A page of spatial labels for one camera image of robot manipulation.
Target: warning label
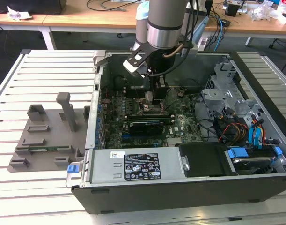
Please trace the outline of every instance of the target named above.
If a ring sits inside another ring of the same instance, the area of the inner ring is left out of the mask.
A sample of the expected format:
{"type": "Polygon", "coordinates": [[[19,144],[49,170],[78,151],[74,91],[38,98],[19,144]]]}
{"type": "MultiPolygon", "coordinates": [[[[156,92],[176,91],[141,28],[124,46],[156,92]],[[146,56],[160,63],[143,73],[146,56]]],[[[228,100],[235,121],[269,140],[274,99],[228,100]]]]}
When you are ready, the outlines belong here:
{"type": "Polygon", "coordinates": [[[124,179],[161,179],[161,168],[157,153],[124,155],[124,179]]]}

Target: metal bracket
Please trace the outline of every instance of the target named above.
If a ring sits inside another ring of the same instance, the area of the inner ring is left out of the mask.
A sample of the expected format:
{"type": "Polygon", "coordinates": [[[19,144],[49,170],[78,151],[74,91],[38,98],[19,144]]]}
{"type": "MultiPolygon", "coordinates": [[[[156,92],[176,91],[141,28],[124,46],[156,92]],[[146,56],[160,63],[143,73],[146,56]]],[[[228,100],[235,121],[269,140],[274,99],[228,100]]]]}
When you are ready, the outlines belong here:
{"type": "Polygon", "coordinates": [[[101,64],[107,62],[108,55],[106,54],[105,50],[98,50],[94,52],[93,62],[94,62],[94,69],[97,70],[97,67],[101,64]]]}
{"type": "Polygon", "coordinates": [[[146,59],[153,53],[158,51],[158,49],[153,48],[148,42],[141,44],[131,55],[128,57],[127,61],[133,67],[139,67],[146,59]]]}

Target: black box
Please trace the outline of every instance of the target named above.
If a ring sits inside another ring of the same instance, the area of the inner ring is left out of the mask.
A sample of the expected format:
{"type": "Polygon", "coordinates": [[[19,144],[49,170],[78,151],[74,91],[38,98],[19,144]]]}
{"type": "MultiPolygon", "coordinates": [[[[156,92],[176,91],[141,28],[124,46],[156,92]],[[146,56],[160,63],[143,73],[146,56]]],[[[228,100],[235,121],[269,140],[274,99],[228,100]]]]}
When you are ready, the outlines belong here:
{"type": "Polygon", "coordinates": [[[236,16],[236,13],[238,11],[238,9],[241,7],[241,5],[237,5],[237,4],[228,4],[227,8],[225,10],[225,15],[228,16],[236,16]]]}
{"type": "Polygon", "coordinates": [[[66,0],[0,0],[0,13],[7,13],[9,6],[19,12],[60,15],[66,0]]]}

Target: blue tab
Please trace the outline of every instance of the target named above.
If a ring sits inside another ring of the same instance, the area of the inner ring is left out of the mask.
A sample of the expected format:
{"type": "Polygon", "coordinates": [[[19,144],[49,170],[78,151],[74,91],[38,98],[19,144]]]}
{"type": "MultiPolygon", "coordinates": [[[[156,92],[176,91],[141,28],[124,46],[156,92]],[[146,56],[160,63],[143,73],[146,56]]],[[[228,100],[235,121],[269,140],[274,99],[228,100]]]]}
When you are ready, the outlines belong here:
{"type": "Polygon", "coordinates": [[[249,131],[249,136],[248,136],[248,141],[250,144],[253,142],[253,132],[254,132],[254,127],[251,126],[250,131],[249,131]]]}
{"type": "Polygon", "coordinates": [[[280,147],[275,147],[275,152],[276,152],[276,154],[277,154],[277,156],[279,156],[279,155],[281,155],[282,154],[282,150],[281,150],[281,148],[280,147]]]}
{"type": "Polygon", "coordinates": [[[248,157],[248,153],[245,148],[231,148],[228,150],[230,158],[242,158],[248,157]]]}
{"type": "Polygon", "coordinates": [[[68,173],[79,173],[79,165],[69,165],[67,168],[68,173]]]}
{"type": "Polygon", "coordinates": [[[235,157],[235,154],[232,152],[232,150],[228,150],[228,154],[229,154],[229,157],[230,158],[234,158],[235,157]]]}
{"type": "Polygon", "coordinates": [[[261,135],[261,130],[256,129],[255,137],[254,137],[254,146],[257,146],[259,149],[262,149],[263,146],[259,143],[259,137],[261,135]]]}

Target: red wire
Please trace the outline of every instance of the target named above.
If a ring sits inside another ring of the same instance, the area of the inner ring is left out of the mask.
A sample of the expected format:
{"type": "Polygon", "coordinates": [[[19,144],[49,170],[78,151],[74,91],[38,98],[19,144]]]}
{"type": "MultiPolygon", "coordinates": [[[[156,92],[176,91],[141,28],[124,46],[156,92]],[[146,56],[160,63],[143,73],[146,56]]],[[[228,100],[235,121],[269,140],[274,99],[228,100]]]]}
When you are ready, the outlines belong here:
{"type": "Polygon", "coordinates": [[[242,127],[245,127],[247,130],[249,130],[249,128],[246,126],[246,125],[244,125],[244,124],[241,124],[241,123],[230,123],[230,124],[228,124],[228,126],[225,128],[225,130],[223,131],[223,134],[225,134],[225,132],[227,131],[227,129],[231,126],[231,125],[240,125],[240,126],[242,126],[242,127]]]}

